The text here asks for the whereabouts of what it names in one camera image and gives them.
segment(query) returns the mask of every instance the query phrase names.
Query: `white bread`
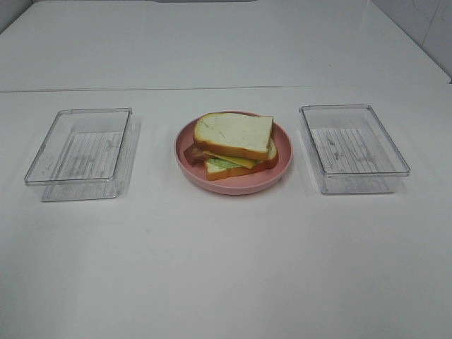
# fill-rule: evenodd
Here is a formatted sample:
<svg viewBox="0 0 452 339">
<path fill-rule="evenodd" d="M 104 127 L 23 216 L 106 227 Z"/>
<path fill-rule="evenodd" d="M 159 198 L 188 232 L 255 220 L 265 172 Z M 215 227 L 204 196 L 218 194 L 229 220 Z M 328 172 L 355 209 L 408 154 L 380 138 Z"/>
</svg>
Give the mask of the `white bread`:
<svg viewBox="0 0 452 339">
<path fill-rule="evenodd" d="M 208 113 L 194 127 L 194 143 L 222 155 L 267 160 L 273 117 Z"/>
<path fill-rule="evenodd" d="M 269 151 L 267 160 L 257 160 L 253 168 L 249 169 L 230 162 L 230 165 L 224 166 L 224 160 L 209 159 L 204 161 L 206 167 L 207 180 L 219 180 L 228 177 L 238 177 L 240 175 L 252 174 L 262 172 L 264 170 L 273 168 L 278 163 L 278 149 L 273 139 L 270 139 Z M 217 162 L 222 162 L 223 166 L 217 165 Z"/>
</svg>

